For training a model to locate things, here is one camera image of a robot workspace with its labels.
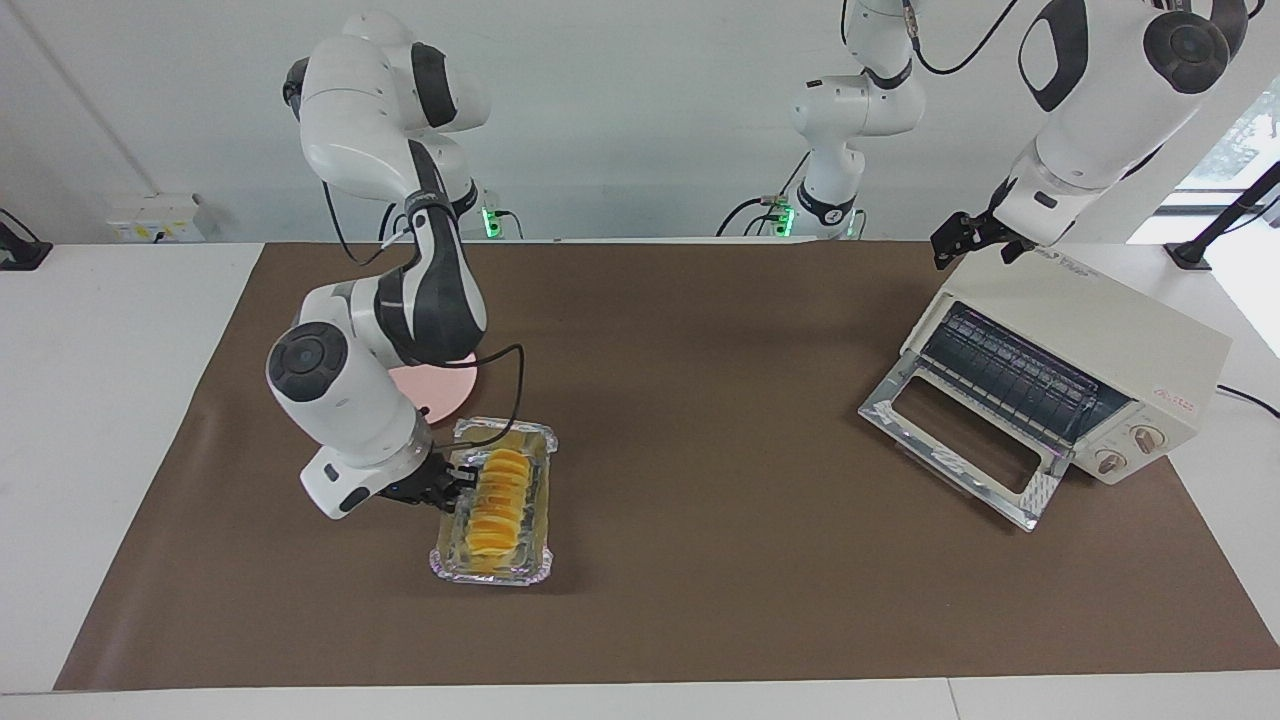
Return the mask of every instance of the cable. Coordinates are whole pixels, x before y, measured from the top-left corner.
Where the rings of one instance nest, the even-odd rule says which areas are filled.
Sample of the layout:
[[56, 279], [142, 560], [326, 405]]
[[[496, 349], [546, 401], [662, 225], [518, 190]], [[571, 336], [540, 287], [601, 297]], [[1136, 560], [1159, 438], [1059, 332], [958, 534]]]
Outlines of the cable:
[[525, 240], [525, 228], [524, 228], [524, 225], [520, 224], [520, 215], [512, 213], [511, 210], [494, 210], [493, 214], [497, 218], [506, 218], [507, 215], [511, 215], [512, 218], [515, 218], [516, 219], [516, 231], [520, 232], [520, 240]]
[[1226, 386], [1217, 386], [1217, 389], [1248, 400], [1249, 402], [1257, 405], [1258, 407], [1266, 410], [1267, 413], [1271, 413], [1271, 416], [1275, 418], [1276, 420], [1280, 420], [1280, 410], [1276, 410], [1272, 405], [1268, 405], [1267, 402], [1263, 402], [1262, 400], [1258, 400], [1257, 397], [1253, 397], [1247, 392], [1242, 392], [1235, 389], [1234, 387], [1226, 387]]
[[787, 178], [787, 182], [782, 183], [782, 190], [778, 191], [778, 195], [782, 197], [787, 196], [787, 188], [791, 187], [791, 181], [796, 179], [796, 176], [800, 174], [800, 168], [804, 167], [804, 161], [808, 160], [810, 155], [813, 155], [813, 150], [806, 151], [804, 158], [800, 158], [800, 161], [796, 163], [796, 169], [791, 170], [791, 177]]
[[[352, 263], [360, 265], [361, 268], [364, 268], [365, 265], [367, 265], [367, 264], [372, 263], [374, 260], [376, 260], [378, 256], [383, 254], [383, 250], [384, 250], [383, 247], [379, 247], [378, 251], [374, 252], [372, 255], [370, 255], [367, 260], [361, 260], [361, 259], [356, 258], [355, 255], [352, 255], [351, 247], [347, 245], [347, 238], [342, 236], [342, 225], [338, 224], [338, 211], [333, 209], [333, 193], [329, 192], [329, 183], [326, 183], [324, 181], [320, 181], [320, 184], [324, 187], [324, 201], [325, 201], [325, 205], [329, 206], [329, 219], [333, 220], [333, 232], [337, 233], [337, 236], [338, 236], [338, 242], [342, 245], [342, 251], [347, 254], [347, 258], [349, 258]], [[390, 217], [392, 210], [394, 210], [394, 209], [396, 209], [396, 205], [389, 205], [387, 208], [387, 211], [383, 213], [383, 229], [384, 231], [387, 229], [387, 218]]]
[[737, 214], [739, 214], [739, 213], [741, 213], [742, 210], [746, 210], [746, 209], [748, 209], [748, 208], [750, 208], [751, 205], [764, 205], [764, 204], [765, 204], [765, 202], [764, 202], [764, 199], [763, 199], [763, 197], [753, 197], [753, 199], [750, 199], [750, 200], [748, 200], [748, 201], [742, 202], [742, 204], [741, 204], [741, 205], [739, 205], [737, 208], [733, 208], [733, 211], [732, 211], [732, 213], [730, 213], [727, 218], [724, 218], [724, 222], [723, 222], [723, 223], [721, 223], [721, 227], [719, 227], [719, 229], [718, 229], [718, 231], [716, 231], [716, 237], [721, 237], [721, 236], [723, 236], [723, 234], [724, 234], [724, 228], [727, 228], [727, 227], [728, 227], [728, 224], [730, 224], [730, 223], [731, 223], [731, 222], [733, 220], [733, 218], [736, 218], [736, 217], [737, 217]]
[[755, 223], [760, 223], [760, 229], [755, 231], [755, 234], [760, 234], [762, 232], [764, 232], [764, 225], [767, 225], [769, 223], [769, 218], [772, 218], [772, 217], [773, 215], [765, 213], [765, 214], [760, 215], [759, 218], [753, 219], [750, 223], [746, 223], [746, 229], [742, 231], [742, 234], [744, 236], [751, 234], [751, 225], [754, 225]]
[[1274, 199], [1274, 200], [1271, 200], [1271, 202], [1267, 202], [1267, 206], [1266, 206], [1266, 208], [1263, 208], [1263, 209], [1258, 210], [1258, 211], [1257, 211], [1257, 213], [1256, 213], [1256, 214], [1254, 214], [1254, 215], [1253, 215], [1252, 218], [1249, 218], [1248, 220], [1244, 220], [1243, 223], [1240, 223], [1240, 224], [1235, 225], [1234, 228], [1230, 228], [1230, 229], [1225, 229], [1225, 231], [1222, 231], [1222, 234], [1226, 234], [1226, 233], [1233, 233], [1233, 232], [1235, 232], [1235, 231], [1238, 231], [1238, 229], [1240, 229], [1240, 228], [1244, 228], [1244, 227], [1247, 227], [1247, 225], [1248, 225], [1249, 223], [1252, 223], [1253, 220], [1257, 220], [1257, 219], [1258, 219], [1258, 218], [1261, 218], [1262, 215], [1266, 215], [1266, 214], [1267, 214], [1268, 211], [1271, 211], [1271, 209], [1272, 209], [1272, 208], [1275, 208], [1275, 206], [1276, 206], [1276, 201], [1277, 201], [1277, 200], [1280, 200], [1280, 195], [1275, 196], [1275, 199]]
[[507, 419], [507, 424], [502, 428], [502, 430], [498, 434], [493, 436], [486, 441], [454, 442], [451, 445], [436, 447], [435, 448], [436, 452], [445, 454], [445, 452], [452, 452], [454, 450], [472, 450], [476, 447], [493, 445], [499, 439], [507, 437], [507, 433], [511, 432], [511, 427], [516, 424], [516, 418], [520, 416], [520, 402], [525, 397], [525, 346], [518, 342], [508, 345], [507, 347], [503, 347], [502, 350], [494, 352], [488, 357], [481, 357], [479, 360], [472, 360], [470, 363], [440, 363], [440, 364], [425, 363], [426, 365], [430, 365], [433, 368], [445, 368], [445, 369], [480, 368], [481, 365], [488, 365], [489, 363], [500, 360], [512, 352], [516, 354], [516, 359], [518, 361], [518, 369], [516, 375], [516, 402], [511, 409], [511, 416]]
[[392, 213], [394, 213], [394, 211], [396, 211], [396, 204], [392, 202], [390, 205], [387, 206], [387, 211], [383, 213], [383, 222], [381, 222], [380, 225], [378, 225], [378, 242], [379, 243], [381, 243], [384, 240], [387, 240], [387, 220], [392, 219]]
[[863, 224], [858, 225], [858, 237], [854, 240], [861, 240], [863, 233], [867, 232], [867, 210], [854, 210], [854, 219], [850, 223], [856, 220], [859, 215], [863, 218]]
[[5, 210], [4, 208], [0, 208], [0, 214], [4, 214], [5, 218], [9, 218], [14, 223], [17, 223], [19, 228], [22, 228], [23, 231], [27, 232], [27, 234], [31, 236], [31, 240], [35, 240], [36, 242], [40, 242], [40, 236], [37, 236], [36, 233], [31, 232], [31, 228], [27, 227], [27, 223], [23, 223], [22, 220], [19, 220], [18, 218], [15, 218], [13, 213]]
[[969, 53], [968, 58], [961, 60], [959, 65], [943, 70], [934, 68], [933, 65], [929, 64], [928, 60], [924, 59], [924, 54], [920, 51], [920, 38], [916, 35], [918, 28], [915, 24], [915, 8], [911, 5], [911, 0], [902, 0], [902, 10], [906, 19], [908, 36], [911, 38], [911, 49], [915, 50], [916, 59], [920, 60], [920, 64], [924, 65], [924, 69], [929, 70], [936, 76], [948, 76], [952, 73], [959, 73], [965, 68], [965, 65], [968, 65], [974, 58], [978, 56], [978, 53], [982, 53], [982, 49], [987, 46], [987, 42], [991, 40], [991, 36], [996, 35], [996, 31], [1000, 29], [1000, 26], [1005, 22], [1005, 18], [1009, 17], [1009, 13], [1012, 12], [1014, 5], [1018, 5], [1018, 1], [1019, 0], [1009, 0], [1009, 5], [1005, 5], [1005, 10], [1000, 13], [1000, 17], [996, 18], [995, 23], [992, 23], [991, 28], [987, 31], [987, 35], [982, 37], [982, 40], [978, 42], [978, 46], [973, 49], [973, 53]]

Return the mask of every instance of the green light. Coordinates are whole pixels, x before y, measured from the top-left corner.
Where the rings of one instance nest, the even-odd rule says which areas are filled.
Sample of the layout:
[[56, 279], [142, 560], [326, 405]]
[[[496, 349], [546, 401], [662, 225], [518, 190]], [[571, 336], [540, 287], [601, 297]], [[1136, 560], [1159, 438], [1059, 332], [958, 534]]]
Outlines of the green light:
[[788, 205], [782, 208], [782, 219], [778, 220], [778, 237], [791, 237], [791, 225], [796, 222], [796, 211]]
[[490, 210], [490, 209], [488, 209], [485, 206], [480, 206], [480, 214], [484, 217], [484, 232], [485, 232], [485, 234], [488, 234], [490, 238], [500, 236], [502, 234], [502, 220], [498, 219], [498, 215], [494, 215], [493, 210]]

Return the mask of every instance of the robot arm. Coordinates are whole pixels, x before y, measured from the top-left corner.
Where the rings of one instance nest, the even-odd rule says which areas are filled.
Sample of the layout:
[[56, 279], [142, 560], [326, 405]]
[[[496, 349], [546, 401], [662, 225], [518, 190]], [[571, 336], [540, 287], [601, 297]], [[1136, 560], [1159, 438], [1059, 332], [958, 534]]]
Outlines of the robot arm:
[[849, 143], [908, 132], [924, 114], [924, 91], [911, 74], [902, 0], [850, 5], [847, 46], [863, 73], [810, 81], [792, 102], [791, 122], [810, 149], [809, 169], [787, 199], [796, 211], [796, 234], [842, 236], [867, 167]]
[[308, 293], [268, 360], [273, 395], [323, 446], [302, 484], [333, 519], [374, 495], [452, 510], [466, 482], [433, 452], [426, 420], [388, 374], [465, 359], [488, 322], [457, 224], [477, 191], [461, 149], [438, 133], [483, 124], [489, 105], [443, 60], [396, 18], [364, 13], [285, 83], [316, 174], [403, 202], [415, 242], [401, 268]]
[[1057, 242], [1190, 119], [1247, 26], [1244, 0], [1048, 3], [1019, 50], [1047, 122], [986, 211], [956, 213], [933, 233], [938, 269], [987, 245], [1004, 243], [1011, 263]]

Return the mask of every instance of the oven knob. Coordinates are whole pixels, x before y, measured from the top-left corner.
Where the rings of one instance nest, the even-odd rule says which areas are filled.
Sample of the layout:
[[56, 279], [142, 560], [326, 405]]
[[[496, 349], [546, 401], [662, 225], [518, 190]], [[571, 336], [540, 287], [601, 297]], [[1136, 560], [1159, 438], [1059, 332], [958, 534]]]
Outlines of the oven knob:
[[1147, 425], [1138, 425], [1133, 429], [1133, 441], [1138, 443], [1138, 450], [1143, 455], [1151, 455], [1165, 446], [1165, 433]]
[[1110, 475], [1111, 473], [1115, 473], [1116, 470], [1124, 468], [1128, 464], [1129, 461], [1124, 459], [1124, 455], [1120, 455], [1114, 450], [1098, 451], [1100, 475]]

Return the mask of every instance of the brown paper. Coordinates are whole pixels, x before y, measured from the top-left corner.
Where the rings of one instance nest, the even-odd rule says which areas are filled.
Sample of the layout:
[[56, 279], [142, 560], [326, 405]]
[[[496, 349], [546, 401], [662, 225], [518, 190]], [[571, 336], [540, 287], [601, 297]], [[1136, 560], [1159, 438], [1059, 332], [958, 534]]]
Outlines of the brown paper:
[[[927, 245], [470, 256], [483, 348], [525, 343], [522, 416], [561, 439], [552, 577], [448, 584], [434, 510], [311, 505], [316, 447], [262, 368], [310, 288], [365, 272], [273, 245], [58, 689], [1280, 667], [1167, 461], [1073, 473], [1025, 534], [858, 418], [942, 281]], [[484, 369], [463, 413], [503, 415], [513, 380]]]

